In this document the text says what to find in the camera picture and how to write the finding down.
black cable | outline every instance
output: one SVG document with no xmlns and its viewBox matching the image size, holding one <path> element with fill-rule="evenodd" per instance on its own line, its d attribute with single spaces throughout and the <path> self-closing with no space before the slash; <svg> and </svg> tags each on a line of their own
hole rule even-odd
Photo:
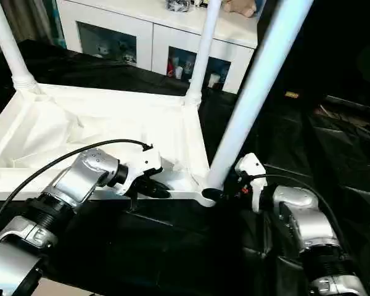
<svg viewBox="0 0 370 296">
<path fill-rule="evenodd" d="M 339 225 L 339 222 L 338 222 L 336 216 L 334 215 L 334 212 L 333 212 L 332 208 L 326 202 L 326 199 L 318 191 L 316 191 L 313 187 L 311 187 L 310 185 L 308 185 L 307 183 L 305 183 L 305 182 L 303 182 L 299 179 L 296 179 L 296 178 L 293 178 L 293 177 L 290 177 L 290 176 L 280 175 L 280 174 L 262 174 L 262 175 L 255 175 L 255 176 L 250 176 L 250 177 L 251 177 L 251 180 L 258 179 L 258 178 L 269 178 L 269 177 L 288 179 L 288 180 L 291 180 L 293 182 L 296 182 L 296 183 L 302 185 L 302 187 L 308 189 L 313 194 L 315 194 L 315 196 L 318 198 L 318 200 L 321 201 L 322 204 L 325 206 L 326 211 L 328 212 L 328 215 L 329 215 L 328 218 L 330 218 L 330 220 L 332 221 L 332 225 L 334 227 L 335 233 L 337 234 L 337 237 L 338 237 L 339 241 L 343 243 L 344 249 L 347 251 L 347 253 L 351 254 L 350 246 L 349 246 L 349 244 L 347 243 L 347 241 L 345 239 L 344 233 L 343 233 L 343 231 L 342 231 L 342 229 Z"/>
<path fill-rule="evenodd" d="M 1 206 L 1 208 L 0 208 L 0 215 L 6 209 L 6 207 L 9 205 L 9 203 L 14 199 L 14 197 L 27 184 L 29 184 L 32 180 L 34 180 L 40 174 L 44 173 L 47 169 L 53 167 L 54 165 L 58 164 L 59 162 L 65 160 L 66 158 L 69 158 L 69 157 L 71 157 L 71 156 L 73 156 L 75 154 L 78 154 L 78 153 L 82 152 L 82 151 L 85 151 L 85 150 L 88 150 L 88 149 L 92 149 L 92 148 L 95 148 L 95 147 L 98 147 L 98 146 L 102 146 L 102 145 L 113 144 L 113 143 L 133 143 L 133 144 L 137 144 L 137 145 L 142 146 L 143 150 L 148 150 L 148 149 L 151 149 L 152 148 L 152 146 L 147 145 L 147 144 L 145 144 L 143 142 L 140 142 L 140 141 L 136 141 L 136 140 L 130 140 L 130 139 L 114 139 L 114 140 L 108 140 L 108 141 L 102 141 L 102 142 L 94 143 L 94 144 L 91 144 L 91 145 L 88 145 L 88 146 L 79 148 L 77 150 L 74 150 L 72 152 L 69 152 L 69 153 L 67 153 L 67 154 L 65 154 L 65 155 L 63 155 L 63 156 L 55 159 L 53 162 L 48 163 L 46 166 L 40 168 L 38 171 L 36 171 L 34 174 L 32 174 L 29 178 L 27 178 L 26 180 L 24 180 L 24 182 L 22 182 L 17 188 L 15 188 L 15 190 L 12 191 L 10 195 L 8 195 L 6 201 Z"/>
</svg>

yellow label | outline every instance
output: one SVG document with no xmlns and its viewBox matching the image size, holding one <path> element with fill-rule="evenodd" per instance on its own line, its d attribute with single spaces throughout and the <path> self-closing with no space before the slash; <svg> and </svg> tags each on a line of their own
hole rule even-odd
<svg viewBox="0 0 370 296">
<path fill-rule="evenodd" d="M 286 97 L 293 97 L 294 99 L 297 99 L 297 98 L 298 98 L 298 94 L 297 94 L 297 93 L 295 93 L 295 92 L 292 92 L 292 91 L 287 91 L 287 92 L 285 93 L 285 96 L 286 96 Z"/>
</svg>

white cabinet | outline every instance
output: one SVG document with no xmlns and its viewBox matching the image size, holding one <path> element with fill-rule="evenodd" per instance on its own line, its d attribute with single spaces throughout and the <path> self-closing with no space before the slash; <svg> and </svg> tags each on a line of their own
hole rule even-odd
<svg viewBox="0 0 370 296">
<path fill-rule="evenodd" d="M 200 35 L 154 25 L 152 71 L 167 74 L 168 63 L 182 67 L 183 76 L 191 75 L 192 63 L 199 48 Z M 206 80 L 218 75 L 223 91 L 236 93 L 251 60 L 253 49 L 214 39 L 208 61 Z"/>
<path fill-rule="evenodd" d="M 129 59 L 137 67 L 151 70 L 151 22 L 70 1 L 57 3 L 67 49 Z"/>
<path fill-rule="evenodd" d="M 57 0 L 67 48 L 166 75 L 180 66 L 188 80 L 207 10 L 165 9 L 165 0 Z M 205 82 L 237 93 L 257 46 L 257 18 L 221 11 Z"/>
</svg>

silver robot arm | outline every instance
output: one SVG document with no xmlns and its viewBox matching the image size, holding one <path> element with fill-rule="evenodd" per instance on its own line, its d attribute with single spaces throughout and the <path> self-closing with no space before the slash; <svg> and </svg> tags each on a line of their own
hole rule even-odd
<svg viewBox="0 0 370 296">
<path fill-rule="evenodd" d="M 326 215 L 319 209 L 318 198 L 309 190 L 285 186 L 267 186 L 265 169 L 254 154 L 236 165 L 240 192 L 251 196 L 252 210 L 271 210 L 290 229 L 298 248 L 311 295 L 357 295 L 367 293 L 354 272 Z"/>
<path fill-rule="evenodd" d="M 27 201 L 24 215 L 14 217 L 0 232 L 0 295 L 31 295 L 42 275 L 44 254 L 96 187 L 108 185 L 123 195 L 136 178 L 160 170 L 155 149 L 126 164 L 97 148 L 80 153 L 38 198 Z"/>
</svg>

white pole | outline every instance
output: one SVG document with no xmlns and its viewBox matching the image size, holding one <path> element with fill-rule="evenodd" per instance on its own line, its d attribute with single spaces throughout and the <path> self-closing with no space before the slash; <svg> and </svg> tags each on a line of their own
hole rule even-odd
<svg viewBox="0 0 370 296">
<path fill-rule="evenodd" d="M 27 70 L 17 42 L 11 32 L 6 15 L 0 5 L 0 47 L 12 72 L 15 89 L 35 89 L 37 83 Z"/>
<path fill-rule="evenodd" d="M 221 0 L 211 0 L 208 3 L 207 16 L 204 21 L 202 38 L 199 43 L 199 51 L 193 69 L 191 85 L 186 93 L 188 102 L 200 105 L 202 101 L 202 86 L 210 57 L 211 43 L 214 36 L 216 21 L 221 8 Z"/>
<path fill-rule="evenodd" d="M 209 187 L 220 188 L 292 47 L 313 0 L 281 0 L 253 61 L 207 176 Z"/>
</svg>

